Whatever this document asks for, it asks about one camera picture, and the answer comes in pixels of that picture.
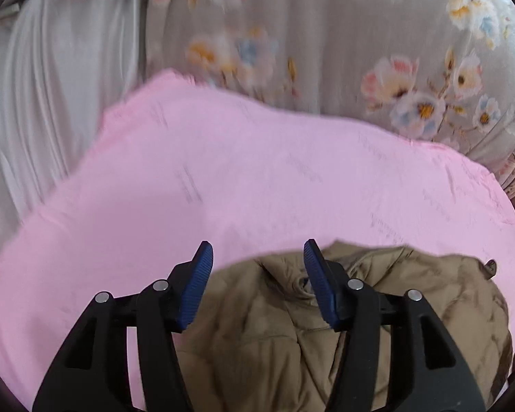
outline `pink mattress cover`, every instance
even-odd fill
[[[139,292],[201,240],[217,270],[311,237],[495,259],[515,346],[515,211],[485,168],[442,145],[164,72],[105,113],[78,170],[1,254],[0,375],[30,408],[97,292]]]

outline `pink sheet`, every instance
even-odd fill
[[[30,407],[97,292],[136,293],[204,239],[217,270],[309,237],[496,259],[515,345],[515,211],[486,169],[165,72],[106,112],[80,168],[0,256],[0,375]]]

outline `blue gripper pad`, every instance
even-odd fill
[[[314,240],[305,243],[303,260],[322,318],[335,329],[341,322],[335,310],[335,294],[324,273],[327,263]]]
[[[191,262],[192,274],[185,289],[181,293],[181,305],[177,316],[177,323],[185,330],[194,320],[202,295],[212,272],[214,263],[214,250],[208,242],[202,242]]]

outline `brown jacket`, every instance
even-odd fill
[[[423,292],[492,403],[510,367],[511,337],[504,297],[479,260],[339,242],[323,253],[377,291]],[[386,401],[389,340],[382,330],[374,408]],[[290,253],[213,273],[178,355],[195,412],[319,412],[342,346],[321,317],[302,253]]]

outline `silver screw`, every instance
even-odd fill
[[[416,289],[411,289],[410,291],[408,291],[408,297],[414,301],[418,301],[418,300],[422,300],[423,299],[423,295],[422,293],[420,293],[418,290]]]
[[[364,283],[360,279],[351,279],[349,282],[347,282],[347,286],[351,289],[354,289],[355,291],[358,291],[364,287]]]
[[[95,295],[95,301],[98,303],[98,304],[104,304],[105,302],[108,301],[108,298],[110,296],[108,295],[108,293],[105,293],[104,291],[98,293]]]
[[[152,284],[152,288],[155,291],[165,291],[168,289],[170,284],[168,284],[167,280],[157,280],[155,283]]]

